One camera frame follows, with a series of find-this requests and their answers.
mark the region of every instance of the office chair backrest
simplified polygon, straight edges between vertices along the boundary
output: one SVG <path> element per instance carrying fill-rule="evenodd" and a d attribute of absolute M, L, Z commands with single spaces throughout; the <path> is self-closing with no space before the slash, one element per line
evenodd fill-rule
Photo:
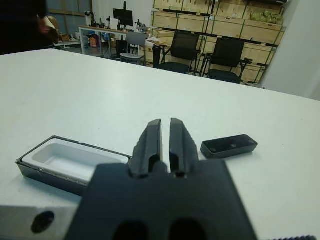
<path fill-rule="evenodd" d="M 199 35 L 176 31 L 174 33 L 171 56 L 180 59 L 193 60 L 197 49 Z"/>
<path fill-rule="evenodd" d="M 241 60 L 245 42 L 236 39 L 218 38 L 211 63 L 236 68 Z"/>
<path fill-rule="evenodd" d="M 126 35 L 125 40 L 128 44 L 139 45 L 143 47 L 146 44 L 146 34 L 129 31 Z"/>

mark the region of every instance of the white insert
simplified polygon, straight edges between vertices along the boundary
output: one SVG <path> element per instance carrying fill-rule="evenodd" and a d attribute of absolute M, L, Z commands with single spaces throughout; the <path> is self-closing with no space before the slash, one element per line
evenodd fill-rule
<path fill-rule="evenodd" d="M 51 139 L 22 161 L 57 175 L 88 183 L 97 165 L 126 164 L 128 158 L 69 141 Z"/>

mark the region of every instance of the white wall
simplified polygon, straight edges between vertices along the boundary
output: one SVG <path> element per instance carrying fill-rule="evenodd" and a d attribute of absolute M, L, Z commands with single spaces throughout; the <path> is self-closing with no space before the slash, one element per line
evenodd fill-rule
<path fill-rule="evenodd" d="M 132 11 L 133 24 L 136 28 L 135 22 L 140 19 L 140 22 L 147 27 L 151 25 L 151 10 L 153 8 L 153 0 L 126 0 L 126 9 Z M 93 12 L 95 14 L 95 20 L 100 23 L 106 23 L 106 19 L 111 16 L 114 17 L 113 9 L 123 9 L 123 0 L 92 0 Z"/>
<path fill-rule="evenodd" d="M 292 0 L 285 15 L 288 28 L 263 87 L 320 100 L 319 9 L 320 0 Z"/>

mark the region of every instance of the window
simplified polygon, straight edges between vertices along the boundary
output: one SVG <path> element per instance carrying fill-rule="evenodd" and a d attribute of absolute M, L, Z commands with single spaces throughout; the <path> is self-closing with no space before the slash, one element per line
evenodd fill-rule
<path fill-rule="evenodd" d="M 85 25 L 85 11 L 92 11 L 92 0 L 47 0 L 49 16 L 59 23 L 60 34 L 78 32 L 79 25 Z"/>

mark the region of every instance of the tabletop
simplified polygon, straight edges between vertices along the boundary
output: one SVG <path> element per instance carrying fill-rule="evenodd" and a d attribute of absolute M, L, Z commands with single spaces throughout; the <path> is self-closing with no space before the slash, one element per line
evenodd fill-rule
<path fill-rule="evenodd" d="M 258 142 L 226 164 L 259 239 L 320 239 L 320 101 L 54 49 L 2 55 L 0 73 L 0 205 L 79 203 L 15 164 L 52 135 L 131 155 L 147 123 L 162 119 L 169 163 L 178 118 L 198 151 L 241 134 Z"/>
<path fill-rule="evenodd" d="M 103 32 L 110 32 L 115 34 L 127 34 L 128 31 L 124 30 L 114 30 L 114 29 L 108 29 L 108 28 L 102 28 L 102 27 L 92 27 L 92 26 L 85 26 L 85 25 L 79 25 L 79 28 L 82 29 L 91 29 L 95 31 L 103 31 Z"/>

